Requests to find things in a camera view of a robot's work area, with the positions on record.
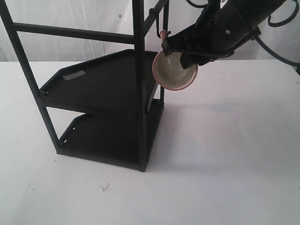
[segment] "white table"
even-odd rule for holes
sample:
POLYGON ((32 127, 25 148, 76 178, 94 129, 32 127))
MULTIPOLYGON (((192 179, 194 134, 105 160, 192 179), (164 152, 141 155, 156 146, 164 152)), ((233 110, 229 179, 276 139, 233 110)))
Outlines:
MULTIPOLYGON (((71 64, 31 65, 41 85, 71 64)), ((17 62, 0 98, 1 225, 300 222, 300 77, 276 60, 216 61, 167 91, 146 173, 56 155, 17 62)), ((61 135, 78 113, 50 115, 61 135)))

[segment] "shelf tier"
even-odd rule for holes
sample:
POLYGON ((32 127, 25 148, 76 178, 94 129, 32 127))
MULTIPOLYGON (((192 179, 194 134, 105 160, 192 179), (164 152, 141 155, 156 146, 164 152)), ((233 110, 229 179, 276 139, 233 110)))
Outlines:
MULTIPOLYGON (((46 106, 93 115, 105 110, 136 112, 134 53, 124 50, 59 70, 40 89, 46 106)), ((145 52, 147 105, 158 86, 152 74, 156 54, 145 52)))
MULTIPOLYGON (((154 99, 146 115, 148 160, 163 109, 154 99)), ((140 170, 137 132, 136 116, 128 112, 111 117, 84 114, 61 136, 59 154, 140 170)))

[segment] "metal rod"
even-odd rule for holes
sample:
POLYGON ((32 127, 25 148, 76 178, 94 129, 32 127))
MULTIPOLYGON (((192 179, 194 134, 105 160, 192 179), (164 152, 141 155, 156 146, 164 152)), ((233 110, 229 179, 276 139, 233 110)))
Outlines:
POLYGON ((81 29, 72 29, 64 27, 51 27, 43 26, 36 24, 26 24, 26 23, 13 23, 12 28, 15 31, 22 31, 28 33, 37 33, 37 34, 48 34, 55 36, 63 36, 70 38, 82 38, 98 41, 108 41, 108 42, 117 42, 124 44, 133 44, 133 35, 128 34, 115 34, 94 30, 81 30, 81 29))
MULTIPOLYGON (((168 24, 169 24, 169 5, 170 1, 167 0, 164 6, 164 20, 163 20, 163 29, 168 32, 168 24)), ((165 101, 165 89, 160 87, 160 102, 164 103, 165 101)))
MULTIPOLYGON (((154 9, 156 9, 160 12, 162 10, 162 8, 164 7, 164 5, 167 3, 167 1, 169 1, 169 0, 159 0, 157 2, 157 4, 155 5, 154 9)), ((149 14, 147 19, 145 20, 144 29, 143 29, 144 36, 147 35, 147 33, 150 30, 150 28, 151 28, 152 24, 154 23, 155 19, 156 18, 155 18, 154 14, 149 14)))
POLYGON ((140 157, 140 170, 147 165, 146 148, 146 104, 145 104, 145 38, 143 35, 144 0, 132 1, 133 33, 135 41, 135 83, 137 103, 137 136, 140 157))
POLYGON ((20 65, 22 67, 22 70, 25 74, 26 80, 28 82, 28 85, 30 87, 30 90, 32 92, 32 95, 37 103, 37 107, 42 115, 42 118, 46 124, 47 130, 49 132, 49 135, 51 137, 51 140, 56 148, 56 151, 59 152, 59 141, 56 135, 56 132, 54 130, 53 124, 51 122, 49 113, 46 109, 44 100, 41 96, 41 93, 39 92, 37 82, 33 76, 32 70, 30 68, 29 62, 27 60, 26 54, 24 52, 24 49, 22 47, 21 41, 19 39, 19 36, 15 30, 11 28, 11 25, 13 24, 13 21, 11 19, 11 16, 9 14, 8 8, 6 6, 5 0, 0 0, 0 16, 2 18, 3 24, 5 26, 5 29, 7 31, 8 37, 11 41, 11 44, 15 50, 15 53, 17 55, 17 58, 20 62, 20 65))

